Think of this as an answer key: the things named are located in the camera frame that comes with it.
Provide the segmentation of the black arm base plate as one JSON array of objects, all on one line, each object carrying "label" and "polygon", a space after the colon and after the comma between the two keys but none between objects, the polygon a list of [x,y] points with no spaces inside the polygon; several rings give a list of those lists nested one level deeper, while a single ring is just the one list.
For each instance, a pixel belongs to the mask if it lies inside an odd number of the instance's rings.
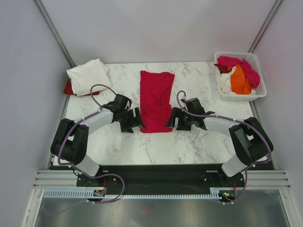
[{"label": "black arm base plate", "polygon": [[210,188],[240,188],[244,186],[241,173],[227,177],[220,164],[182,165],[116,165],[102,166],[98,175],[110,176],[90,179],[79,176],[78,187],[105,186],[112,194],[173,194],[209,192]]}]

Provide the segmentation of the crimson red t shirt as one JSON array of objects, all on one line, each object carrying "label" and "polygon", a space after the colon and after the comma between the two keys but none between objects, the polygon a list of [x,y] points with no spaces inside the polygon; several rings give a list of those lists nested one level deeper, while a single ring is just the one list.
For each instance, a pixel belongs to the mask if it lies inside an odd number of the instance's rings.
[{"label": "crimson red t shirt", "polygon": [[166,125],[171,117],[170,96],[175,75],[170,72],[140,72],[140,110],[142,133],[171,132]]}]

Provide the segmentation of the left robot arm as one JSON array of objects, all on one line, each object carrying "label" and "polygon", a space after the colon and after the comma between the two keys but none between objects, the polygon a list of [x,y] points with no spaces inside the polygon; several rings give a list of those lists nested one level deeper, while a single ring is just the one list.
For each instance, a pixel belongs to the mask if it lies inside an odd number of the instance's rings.
[{"label": "left robot arm", "polygon": [[99,171],[100,165],[87,154],[89,135],[96,130],[118,122],[121,132],[133,133],[133,128],[144,128],[140,109],[131,108],[130,98],[117,94],[113,101],[101,105],[98,109],[78,120],[64,118],[60,121],[51,144],[50,152],[57,157],[58,165],[73,167],[88,175],[87,180],[93,186],[104,181]]}]

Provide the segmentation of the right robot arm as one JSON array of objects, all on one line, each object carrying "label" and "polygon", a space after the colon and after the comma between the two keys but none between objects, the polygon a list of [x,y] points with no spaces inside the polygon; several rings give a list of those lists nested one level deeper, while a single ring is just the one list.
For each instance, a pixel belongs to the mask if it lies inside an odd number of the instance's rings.
[{"label": "right robot arm", "polygon": [[229,136],[234,146],[235,155],[222,164],[222,171],[217,174],[217,181],[228,186],[234,175],[248,170],[260,159],[271,159],[274,146],[259,121],[250,117],[245,120],[219,116],[215,112],[206,112],[197,98],[182,99],[185,108],[174,107],[166,127],[178,131],[190,131],[194,125],[205,131],[215,131]]}]

